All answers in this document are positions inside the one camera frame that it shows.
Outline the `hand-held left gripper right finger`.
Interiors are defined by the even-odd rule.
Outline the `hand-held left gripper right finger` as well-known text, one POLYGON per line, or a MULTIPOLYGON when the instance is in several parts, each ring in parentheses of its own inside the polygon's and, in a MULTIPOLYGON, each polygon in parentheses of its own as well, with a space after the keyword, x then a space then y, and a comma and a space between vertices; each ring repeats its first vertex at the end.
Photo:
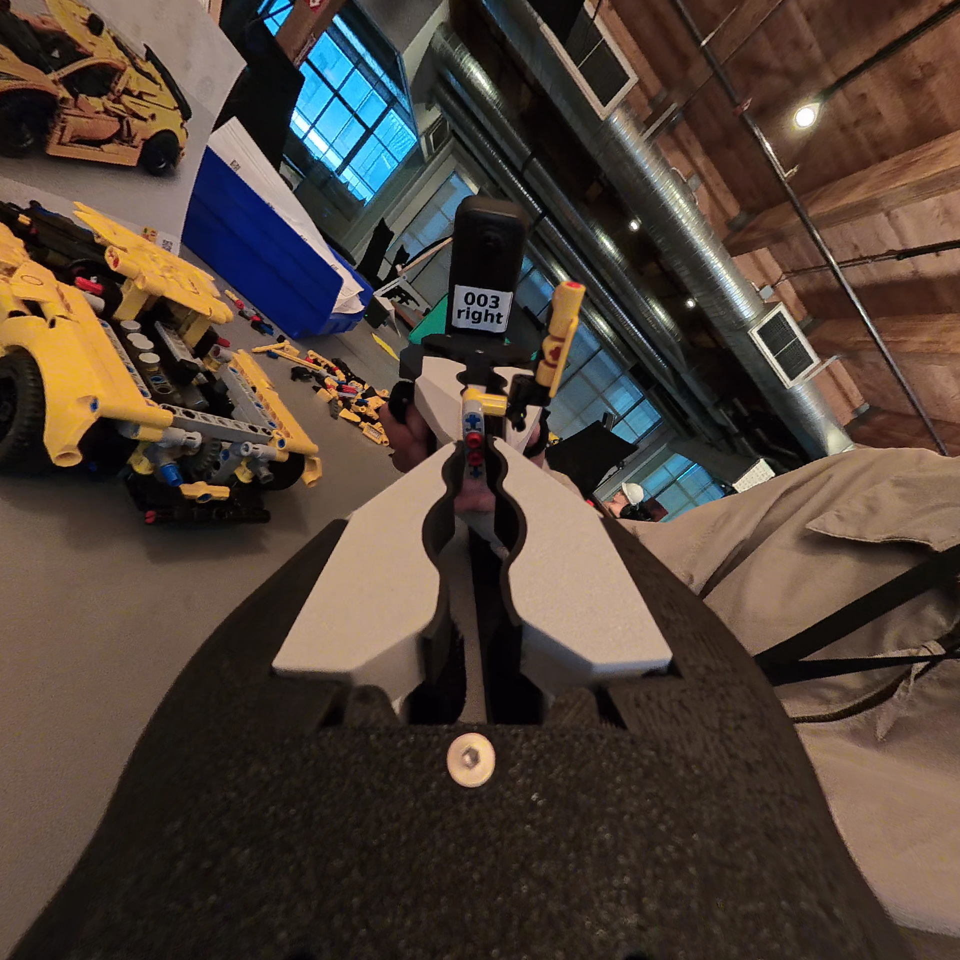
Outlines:
POLYGON ((484 687, 494 724, 538 724, 550 702, 669 670, 673 654, 607 524, 501 438, 487 444, 484 687))

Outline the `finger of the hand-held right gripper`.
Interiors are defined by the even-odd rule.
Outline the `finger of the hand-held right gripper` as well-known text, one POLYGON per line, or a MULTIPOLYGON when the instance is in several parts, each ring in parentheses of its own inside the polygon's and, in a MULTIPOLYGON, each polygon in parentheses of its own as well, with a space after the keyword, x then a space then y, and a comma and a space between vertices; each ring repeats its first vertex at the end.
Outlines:
POLYGON ((509 446, 523 452, 544 408, 544 386, 534 373, 515 373, 509 389, 509 446))
POLYGON ((459 379, 466 366, 447 358, 424 358, 414 380, 414 406, 437 440, 438 447, 462 439, 462 393, 459 379))

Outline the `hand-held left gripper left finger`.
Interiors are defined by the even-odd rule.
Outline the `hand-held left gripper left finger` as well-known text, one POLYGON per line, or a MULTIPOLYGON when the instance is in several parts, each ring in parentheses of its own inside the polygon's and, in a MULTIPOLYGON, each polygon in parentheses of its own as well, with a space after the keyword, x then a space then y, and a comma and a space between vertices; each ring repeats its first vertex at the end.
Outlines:
POLYGON ((461 719, 464 466, 450 442, 354 511, 274 656, 278 677, 376 688, 414 723, 461 719))

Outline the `small yellow brick assembly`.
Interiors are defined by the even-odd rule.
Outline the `small yellow brick assembly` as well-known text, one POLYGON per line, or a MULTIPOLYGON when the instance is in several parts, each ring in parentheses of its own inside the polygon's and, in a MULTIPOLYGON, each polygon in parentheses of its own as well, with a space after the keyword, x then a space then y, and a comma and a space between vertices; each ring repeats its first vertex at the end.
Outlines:
POLYGON ((515 375, 506 393, 466 386, 462 392, 462 413, 499 417, 514 431, 521 432, 526 428, 531 408, 546 411, 559 390, 585 294, 586 287, 580 282, 559 283, 551 297, 546 336, 536 355, 534 370, 515 375))

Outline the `person's right forearm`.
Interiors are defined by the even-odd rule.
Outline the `person's right forearm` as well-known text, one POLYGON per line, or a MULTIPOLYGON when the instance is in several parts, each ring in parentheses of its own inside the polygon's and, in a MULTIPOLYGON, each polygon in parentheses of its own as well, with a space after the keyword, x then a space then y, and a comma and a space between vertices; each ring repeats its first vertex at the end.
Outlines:
POLYGON ((858 448, 709 502, 673 520, 619 524, 694 594, 707 596, 750 557, 828 546, 958 544, 958 458, 919 448, 858 448))

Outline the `person's right hand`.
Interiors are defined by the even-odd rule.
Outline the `person's right hand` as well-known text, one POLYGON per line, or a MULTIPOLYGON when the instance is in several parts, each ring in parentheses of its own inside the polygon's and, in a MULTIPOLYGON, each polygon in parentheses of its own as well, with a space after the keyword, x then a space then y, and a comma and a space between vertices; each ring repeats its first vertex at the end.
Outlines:
POLYGON ((415 384, 401 379, 378 409, 389 442, 391 461, 402 474, 414 470, 437 450, 437 438, 415 402, 415 384))

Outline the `green folding board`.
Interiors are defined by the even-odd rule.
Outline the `green folding board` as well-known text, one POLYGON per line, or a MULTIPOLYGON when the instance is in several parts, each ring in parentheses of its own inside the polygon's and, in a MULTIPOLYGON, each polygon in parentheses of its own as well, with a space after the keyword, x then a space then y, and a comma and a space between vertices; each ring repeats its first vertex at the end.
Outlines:
MULTIPOLYGON (((448 297, 444 296, 411 330, 408 338, 410 345, 419 345, 427 335, 445 333, 448 300, 448 297)), ((506 331, 506 342, 522 351, 528 351, 531 356, 534 355, 541 348, 545 336, 535 323, 536 319, 530 318, 523 308, 513 308, 506 331)))

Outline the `white air vent grille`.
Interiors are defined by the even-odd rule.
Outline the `white air vent grille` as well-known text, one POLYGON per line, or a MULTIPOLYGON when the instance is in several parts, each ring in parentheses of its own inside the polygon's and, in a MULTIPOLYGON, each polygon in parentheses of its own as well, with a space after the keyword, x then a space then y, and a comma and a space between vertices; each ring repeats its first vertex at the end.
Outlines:
POLYGON ((786 389, 808 382, 822 366, 816 350, 782 303, 766 313, 749 336, 786 389))
POLYGON ((639 78, 608 27, 601 2, 535 2, 540 30, 594 113, 608 119, 639 78))

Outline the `red and black brick pins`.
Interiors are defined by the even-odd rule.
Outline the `red and black brick pins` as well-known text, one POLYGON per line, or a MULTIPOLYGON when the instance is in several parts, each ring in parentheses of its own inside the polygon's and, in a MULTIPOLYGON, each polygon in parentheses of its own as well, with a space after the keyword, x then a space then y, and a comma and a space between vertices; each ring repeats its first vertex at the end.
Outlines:
POLYGON ((248 306, 244 300, 239 298, 234 292, 226 289, 222 292, 225 300, 234 308, 236 315, 247 322, 247 324, 262 336, 276 338, 275 328, 251 306, 248 306))

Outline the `blue storage bin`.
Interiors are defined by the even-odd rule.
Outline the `blue storage bin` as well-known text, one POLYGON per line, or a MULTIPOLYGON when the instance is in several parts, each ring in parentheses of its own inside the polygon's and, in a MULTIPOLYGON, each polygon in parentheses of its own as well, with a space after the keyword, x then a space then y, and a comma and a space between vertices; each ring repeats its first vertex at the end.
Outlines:
POLYGON ((207 145, 182 232, 185 246, 234 291, 294 339, 353 330, 364 318, 375 291, 332 247, 360 280, 368 297, 354 315, 333 313, 340 277, 302 245, 292 228, 207 145))

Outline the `white paper sheets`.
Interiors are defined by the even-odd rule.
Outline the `white paper sheets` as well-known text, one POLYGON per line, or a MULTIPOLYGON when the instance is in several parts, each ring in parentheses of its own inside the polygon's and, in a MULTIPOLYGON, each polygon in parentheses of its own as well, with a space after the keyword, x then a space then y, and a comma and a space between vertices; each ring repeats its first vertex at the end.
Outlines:
POLYGON ((228 119, 211 133, 208 149, 266 203, 275 219, 292 229, 301 245, 310 247, 316 258, 323 260, 338 275, 341 289, 332 312, 346 315, 361 313, 369 303, 363 283, 338 259, 286 180, 272 166, 238 117, 228 119))

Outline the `black display panel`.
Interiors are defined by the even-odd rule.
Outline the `black display panel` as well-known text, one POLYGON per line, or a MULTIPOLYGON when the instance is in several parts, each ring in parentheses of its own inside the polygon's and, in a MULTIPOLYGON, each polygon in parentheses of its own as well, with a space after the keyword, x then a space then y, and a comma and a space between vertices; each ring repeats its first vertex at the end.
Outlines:
POLYGON ((245 61, 215 124, 237 118, 274 169, 282 163, 301 65, 342 1, 222 3, 220 25, 245 61))

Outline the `person's beige jacket torso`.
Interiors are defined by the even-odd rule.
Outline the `person's beige jacket torso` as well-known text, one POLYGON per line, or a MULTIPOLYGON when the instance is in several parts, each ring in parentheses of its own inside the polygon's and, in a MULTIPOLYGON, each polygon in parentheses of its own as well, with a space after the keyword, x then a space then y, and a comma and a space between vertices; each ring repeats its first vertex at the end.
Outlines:
MULTIPOLYGON (((952 551, 909 544, 764 551, 706 596, 752 655, 761 655, 876 592, 894 603, 896 578, 952 551)), ((805 677, 777 695, 812 762, 834 821, 873 891, 902 926, 958 937, 958 572, 864 623, 782 662, 905 658, 878 670, 805 677)))

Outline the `yellow toy brick car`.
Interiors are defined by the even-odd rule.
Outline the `yellow toy brick car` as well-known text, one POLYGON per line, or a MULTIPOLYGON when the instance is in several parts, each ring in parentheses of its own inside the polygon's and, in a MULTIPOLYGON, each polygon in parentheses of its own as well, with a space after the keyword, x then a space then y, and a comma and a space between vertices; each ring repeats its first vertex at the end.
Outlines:
POLYGON ((222 327, 264 328, 214 277, 76 203, 2 202, 3 474, 117 476, 143 521, 270 521, 317 444, 222 327))

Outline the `car picture poster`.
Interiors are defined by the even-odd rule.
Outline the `car picture poster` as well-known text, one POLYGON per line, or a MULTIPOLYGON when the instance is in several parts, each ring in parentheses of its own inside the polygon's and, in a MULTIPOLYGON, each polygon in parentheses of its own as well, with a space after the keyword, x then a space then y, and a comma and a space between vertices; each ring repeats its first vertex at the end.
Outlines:
POLYGON ((75 220, 82 203, 177 254, 245 66, 211 6, 2 2, 2 201, 75 220))

